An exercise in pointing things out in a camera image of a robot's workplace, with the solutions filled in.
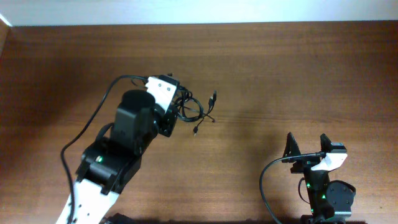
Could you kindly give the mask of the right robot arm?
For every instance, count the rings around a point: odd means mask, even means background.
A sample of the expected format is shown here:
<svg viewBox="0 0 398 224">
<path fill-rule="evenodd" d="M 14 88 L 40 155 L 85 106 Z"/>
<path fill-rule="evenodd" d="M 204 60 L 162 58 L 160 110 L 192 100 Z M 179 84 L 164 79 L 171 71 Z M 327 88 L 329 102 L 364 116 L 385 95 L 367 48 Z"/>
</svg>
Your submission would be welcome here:
<svg viewBox="0 0 398 224">
<path fill-rule="evenodd" d="M 341 167 L 347 149 L 341 142 L 320 136 L 321 151 L 314 156 L 304 155 L 292 133 L 287 134 L 283 163 L 292 163 L 290 172 L 303 174 L 311 208 L 310 215 L 302 215 L 301 223 L 345 223 L 352 216 L 351 206 L 356 189 L 341 180 L 330 180 L 329 173 Z"/>
</svg>

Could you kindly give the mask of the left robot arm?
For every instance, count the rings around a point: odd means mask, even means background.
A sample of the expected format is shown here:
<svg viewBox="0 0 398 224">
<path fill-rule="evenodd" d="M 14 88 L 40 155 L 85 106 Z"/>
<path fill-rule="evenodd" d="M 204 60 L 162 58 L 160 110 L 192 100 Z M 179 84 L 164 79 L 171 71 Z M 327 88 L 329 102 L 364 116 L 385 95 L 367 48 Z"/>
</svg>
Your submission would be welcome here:
<svg viewBox="0 0 398 224">
<path fill-rule="evenodd" d="M 177 115 L 175 90 L 129 90 L 114 122 L 103 126 L 82 154 L 81 164 L 58 223 L 99 223 L 141 166 L 143 153 L 159 134 L 169 137 Z"/>
</svg>

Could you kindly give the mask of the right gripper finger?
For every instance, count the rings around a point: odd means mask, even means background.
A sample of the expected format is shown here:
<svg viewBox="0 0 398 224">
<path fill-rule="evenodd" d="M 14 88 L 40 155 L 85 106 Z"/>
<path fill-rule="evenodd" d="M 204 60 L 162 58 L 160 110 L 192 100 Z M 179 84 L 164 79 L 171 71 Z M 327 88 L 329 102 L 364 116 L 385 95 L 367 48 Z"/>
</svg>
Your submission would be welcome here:
<svg viewBox="0 0 398 224">
<path fill-rule="evenodd" d="M 320 136 L 320 143 L 321 143 L 321 152 L 328 153 L 331 151 L 331 141 L 325 133 L 323 133 Z"/>
<path fill-rule="evenodd" d="M 299 155 L 301 155 L 299 145 L 297 144 L 294 135 L 291 132 L 289 132 L 287 134 L 287 141 L 283 157 L 299 156 Z"/>
</svg>

